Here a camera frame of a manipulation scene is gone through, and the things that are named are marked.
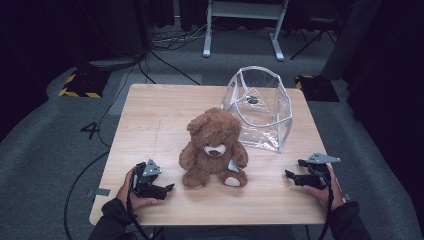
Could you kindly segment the small black yellow-striped base plate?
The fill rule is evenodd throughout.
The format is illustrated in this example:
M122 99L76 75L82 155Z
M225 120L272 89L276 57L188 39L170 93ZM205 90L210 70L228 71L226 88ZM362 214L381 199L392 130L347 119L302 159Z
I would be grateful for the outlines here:
M303 92L307 101L339 102L332 83L320 76L298 75L295 86Z

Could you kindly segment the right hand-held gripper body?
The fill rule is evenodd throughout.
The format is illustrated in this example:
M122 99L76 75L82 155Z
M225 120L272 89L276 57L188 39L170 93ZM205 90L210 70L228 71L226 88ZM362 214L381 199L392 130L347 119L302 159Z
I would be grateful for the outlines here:
M306 161L310 163L310 165L306 167L308 172L315 178L312 186L322 190L331 182L331 176L327 166L331 163L339 163L341 159L315 152L308 157Z

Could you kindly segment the clear plastic bag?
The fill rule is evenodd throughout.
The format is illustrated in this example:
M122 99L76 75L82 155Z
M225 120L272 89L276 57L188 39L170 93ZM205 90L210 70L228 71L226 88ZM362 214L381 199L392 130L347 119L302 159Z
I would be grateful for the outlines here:
M260 66L239 69L228 83L221 108L241 121L242 144L282 152L293 113L278 74Z

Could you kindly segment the person's right hand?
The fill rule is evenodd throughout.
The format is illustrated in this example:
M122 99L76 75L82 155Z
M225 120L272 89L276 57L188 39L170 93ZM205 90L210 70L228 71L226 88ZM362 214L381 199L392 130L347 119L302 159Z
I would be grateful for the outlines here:
M311 196L315 197L316 200L325 208L327 209L329 204L329 196L330 192L333 192L333 201L331 206L331 210L335 210L338 207L341 207L344 204L344 198L343 194L340 188L340 185L338 183L338 180L336 178L336 175L333 171L333 168L330 166L327 166L330 176L331 176L331 187L326 187L323 190L319 190L317 188L304 185L303 190L310 194Z

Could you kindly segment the brown teddy bear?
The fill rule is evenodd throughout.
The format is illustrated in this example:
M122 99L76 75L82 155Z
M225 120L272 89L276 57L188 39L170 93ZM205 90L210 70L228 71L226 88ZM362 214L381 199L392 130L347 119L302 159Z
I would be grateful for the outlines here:
M231 113L211 108L188 125L190 141L179 155L179 165L186 171L182 183L194 189L206 186L211 175L227 186L244 187L248 178L243 169L248 154L239 141L241 122Z

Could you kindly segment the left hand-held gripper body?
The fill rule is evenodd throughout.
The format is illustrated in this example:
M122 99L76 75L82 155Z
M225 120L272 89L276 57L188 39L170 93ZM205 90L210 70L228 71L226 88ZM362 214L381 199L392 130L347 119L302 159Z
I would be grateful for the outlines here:
M160 167L152 159L137 164L132 169L132 192L139 198L151 198L153 193L165 192L164 187L153 184L161 173Z

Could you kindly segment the large black yellow-striped base plate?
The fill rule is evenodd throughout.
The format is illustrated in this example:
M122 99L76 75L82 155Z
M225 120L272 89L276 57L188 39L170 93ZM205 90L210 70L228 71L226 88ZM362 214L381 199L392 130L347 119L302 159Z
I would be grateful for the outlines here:
M74 70L60 90L59 96L102 98L110 75L110 71Z

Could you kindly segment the white metal desk frame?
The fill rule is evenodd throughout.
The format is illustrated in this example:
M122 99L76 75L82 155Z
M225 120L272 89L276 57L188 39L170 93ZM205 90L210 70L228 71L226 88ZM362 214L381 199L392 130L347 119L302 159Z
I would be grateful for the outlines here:
M269 34L276 59L285 59L280 48L278 37L285 17L289 0L282 0L281 3L246 3L246 2L223 2L222 0L208 0L206 14L206 35L203 48L203 56L208 58L211 55L212 42L212 18L232 17L260 20L275 20L276 27L273 33Z

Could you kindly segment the grey slanted column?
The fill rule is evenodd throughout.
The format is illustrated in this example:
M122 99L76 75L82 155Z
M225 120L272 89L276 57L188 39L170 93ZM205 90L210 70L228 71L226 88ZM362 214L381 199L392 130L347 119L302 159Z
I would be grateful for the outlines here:
M342 78L381 4L382 0L354 1L347 23L321 70L321 78L329 81L337 81Z

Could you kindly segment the grey tape strip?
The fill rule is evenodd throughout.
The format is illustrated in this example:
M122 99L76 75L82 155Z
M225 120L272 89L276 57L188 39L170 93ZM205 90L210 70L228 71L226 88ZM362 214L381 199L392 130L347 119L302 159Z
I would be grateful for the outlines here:
M103 188L90 189L86 192L86 196L90 198L95 198L96 196L108 196L109 194L110 190Z

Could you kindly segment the person's left hand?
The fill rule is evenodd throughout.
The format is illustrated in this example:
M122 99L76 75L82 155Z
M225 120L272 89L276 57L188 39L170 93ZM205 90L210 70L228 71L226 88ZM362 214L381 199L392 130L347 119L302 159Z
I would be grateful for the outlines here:
M129 171L126 176L123 185L118 190L116 198L119 199L124 209L127 209L127 198L131 200L131 206L133 211L137 211L141 207L154 205L158 202L155 198L138 198L136 195L129 191L129 185L132 177L132 171Z

